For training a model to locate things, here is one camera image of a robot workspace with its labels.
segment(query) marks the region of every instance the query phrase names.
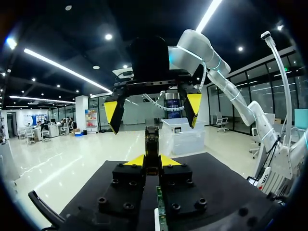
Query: glass wall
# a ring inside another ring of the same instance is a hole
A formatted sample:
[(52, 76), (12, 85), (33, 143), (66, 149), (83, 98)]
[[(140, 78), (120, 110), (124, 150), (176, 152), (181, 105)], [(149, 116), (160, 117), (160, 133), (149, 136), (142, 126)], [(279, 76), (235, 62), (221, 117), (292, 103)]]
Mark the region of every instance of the glass wall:
[[(294, 122), (294, 110), (296, 108), (308, 108), (308, 79), (304, 73), (303, 62), (300, 56), (292, 52), (282, 57), (282, 63), (287, 73), (291, 101), (292, 121)], [(247, 105), (251, 101), (257, 101), (264, 112), (274, 113), (276, 118), (284, 122), (286, 117), (286, 103), (281, 74), (276, 61), (270, 60), (260, 66), (253, 67), (230, 78), (230, 81), (243, 95)], [(210, 124), (216, 123), (216, 111), (221, 111), (223, 117), (233, 124), (227, 125), (234, 131), (251, 134), (237, 110), (231, 105), (226, 95), (215, 85), (207, 87), (209, 93)]]
[(73, 118), (73, 106), (72, 105), (65, 107), (65, 117)]
[(64, 107), (60, 107), (60, 108), (59, 108), (59, 119), (60, 119), (60, 121), (61, 121), (63, 118), (65, 118), (65, 109), (64, 109)]
[(210, 108), (210, 124), (212, 125), (216, 124), (216, 113), (219, 112), (218, 94), (216, 89), (217, 87), (215, 85), (212, 85), (207, 88)]

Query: wall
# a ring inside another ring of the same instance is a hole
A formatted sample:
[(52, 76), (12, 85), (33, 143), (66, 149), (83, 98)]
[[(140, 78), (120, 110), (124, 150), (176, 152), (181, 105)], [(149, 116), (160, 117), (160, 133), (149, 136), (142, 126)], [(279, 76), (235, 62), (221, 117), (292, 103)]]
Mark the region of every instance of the wall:
[(2, 117), (4, 117), (4, 125), (5, 125), (5, 135), (7, 138), (9, 137), (8, 132), (8, 121), (7, 121), (7, 113), (16, 112), (16, 121), (17, 121), (17, 129), (27, 126), (24, 123), (25, 115), (47, 115), (48, 110), (20, 110), (20, 109), (12, 109), (12, 110), (2, 110)]

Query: office chair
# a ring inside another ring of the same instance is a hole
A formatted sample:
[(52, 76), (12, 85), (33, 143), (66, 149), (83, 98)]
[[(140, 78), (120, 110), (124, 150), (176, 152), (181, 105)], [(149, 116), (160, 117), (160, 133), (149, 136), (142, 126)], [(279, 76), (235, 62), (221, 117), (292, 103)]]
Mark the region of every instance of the office chair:
[(63, 127), (61, 127), (60, 129), (62, 131), (61, 136), (69, 134), (68, 123), (64, 123)]
[(252, 148), (249, 150), (250, 153), (252, 153), (252, 158), (255, 159), (255, 157), (258, 155), (259, 153), (259, 149), (260, 149), (260, 145), (261, 145), (261, 139), (258, 135), (258, 133), (255, 133), (255, 131), (257, 132), (257, 128), (252, 128), (251, 129), (251, 133), (252, 133), (252, 140), (253, 142), (258, 144), (257, 148)]
[(32, 131), (31, 128), (29, 127), (25, 127), (25, 130), (26, 130), (26, 142), (27, 142), (27, 145), (31, 144), (31, 143), (35, 143), (35, 141), (33, 140), (29, 140), (31, 138), (34, 138), (34, 132)]
[(42, 137), (43, 137), (43, 142), (46, 142), (46, 141), (50, 141), (51, 139), (49, 137), (46, 137), (46, 136), (49, 136), (49, 131), (48, 130), (42, 130), (41, 131), (41, 134), (42, 134)]
[(223, 118), (220, 112), (216, 112), (216, 117), (217, 117), (216, 125), (221, 126), (220, 128), (218, 128), (217, 132), (221, 130), (223, 130), (224, 132), (226, 132), (226, 130), (229, 131), (228, 128), (225, 128), (225, 125), (228, 123), (228, 118)]

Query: white cable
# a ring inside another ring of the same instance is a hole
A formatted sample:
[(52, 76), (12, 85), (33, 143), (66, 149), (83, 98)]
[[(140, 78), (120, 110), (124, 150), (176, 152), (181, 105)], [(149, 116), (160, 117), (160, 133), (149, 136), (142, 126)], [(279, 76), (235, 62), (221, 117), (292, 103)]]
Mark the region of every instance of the white cable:
[(148, 96), (147, 94), (143, 94), (143, 96), (150, 101), (151, 104), (153, 104), (154, 106), (163, 109), (164, 111), (167, 112), (178, 112), (178, 111), (182, 111), (184, 109), (184, 106), (182, 107), (177, 107), (177, 108), (168, 108), (168, 107), (164, 107), (162, 105), (159, 105), (158, 103), (156, 103), (154, 100), (151, 99), (150, 96)]
[[(201, 91), (203, 85), (204, 85), (204, 81), (205, 81), (205, 77), (206, 77), (206, 64), (205, 62), (202, 62), (201, 63), (202, 66), (203, 66), (203, 75), (202, 75), (202, 80), (201, 80), (201, 83), (200, 83), (200, 86), (199, 86), (199, 90)], [(177, 107), (177, 108), (168, 108), (168, 107), (164, 107), (158, 103), (156, 103), (154, 100), (151, 99), (150, 96), (148, 96), (148, 94), (143, 94), (143, 96), (148, 100), (150, 101), (151, 104), (153, 104), (154, 106), (158, 107), (158, 108), (161, 108), (163, 109), (164, 111), (167, 111), (167, 112), (178, 112), (178, 111), (182, 111), (184, 109), (184, 106), (182, 107)]]

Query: glossy floor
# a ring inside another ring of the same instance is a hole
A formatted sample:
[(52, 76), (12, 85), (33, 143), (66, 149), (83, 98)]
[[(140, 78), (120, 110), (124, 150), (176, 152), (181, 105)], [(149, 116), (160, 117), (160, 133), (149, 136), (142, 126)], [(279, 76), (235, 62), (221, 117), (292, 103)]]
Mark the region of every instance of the glossy floor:
[[(49, 222), (28, 198), (31, 190), (60, 213), (106, 160), (128, 161), (144, 153), (145, 149), (144, 131), (82, 137), (68, 135), (30, 146), (25, 140), (11, 139), (10, 145), (21, 176), (15, 181), (17, 201), (40, 228), (49, 226)], [(253, 146), (250, 136), (235, 132), (217, 133), (217, 128), (205, 127), (203, 152), (209, 152), (245, 178), (252, 174), (256, 163), (249, 153)]]

